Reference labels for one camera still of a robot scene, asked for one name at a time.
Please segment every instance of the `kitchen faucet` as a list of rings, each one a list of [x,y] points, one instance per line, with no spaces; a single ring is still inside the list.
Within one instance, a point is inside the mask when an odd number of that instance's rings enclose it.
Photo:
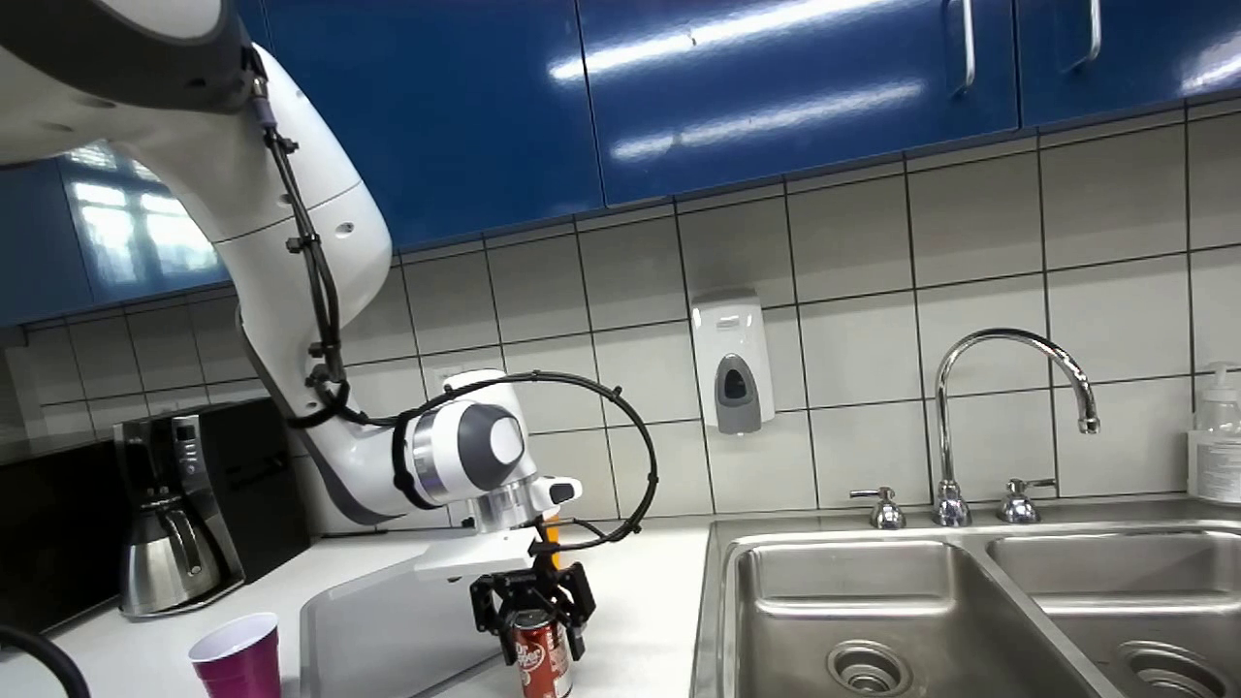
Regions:
[[[1038,333],[1011,331],[1011,324],[989,324],[989,331],[966,333],[954,349],[945,349],[945,357],[939,359],[939,372],[935,372],[935,425],[939,425],[935,518],[942,526],[970,523],[970,504],[963,495],[959,470],[954,470],[954,442],[945,435],[945,377],[972,344],[985,344],[985,341],[1015,341],[1015,344],[1038,349],[1047,359],[1056,359],[1074,381],[1081,435],[1095,435],[1101,425],[1091,377],[1081,372],[1081,366],[1067,349],[1057,349],[1056,341],[1047,341]]]

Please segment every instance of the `soap dispenser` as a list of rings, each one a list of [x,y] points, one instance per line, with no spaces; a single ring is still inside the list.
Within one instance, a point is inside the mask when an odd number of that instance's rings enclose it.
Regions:
[[[1187,491],[1197,499],[1241,504],[1241,384],[1228,366],[1197,389]]]
[[[694,349],[707,425],[747,435],[776,417],[767,331],[758,294],[699,297]]]

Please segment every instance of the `paper cup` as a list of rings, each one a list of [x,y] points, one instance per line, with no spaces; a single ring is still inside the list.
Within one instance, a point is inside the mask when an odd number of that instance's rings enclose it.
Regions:
[[[251,612],[206,632],[191,664],[208,698],[281,698],[281,616]]]

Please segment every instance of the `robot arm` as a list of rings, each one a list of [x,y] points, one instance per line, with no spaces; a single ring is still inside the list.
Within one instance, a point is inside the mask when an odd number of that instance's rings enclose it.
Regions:
[[[537,477],[507,384],[405,424],[344,417],[361,412],[332,384],[332,333],[375,297],[389,223],[229,0],[0,0],[0,14],[0,168],[110,141],[181,198],[229,266],[259,377],[348,518],[476,499],[485,526],[512,526],[578,495]]]

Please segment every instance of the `bottle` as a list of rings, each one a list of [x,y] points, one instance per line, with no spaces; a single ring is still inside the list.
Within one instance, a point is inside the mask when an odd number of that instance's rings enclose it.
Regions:
[[[1214,366],[1214,377],[1197,389],[1187,491],[1241,504],[1241,384],[1228,377],[1228,366]]]

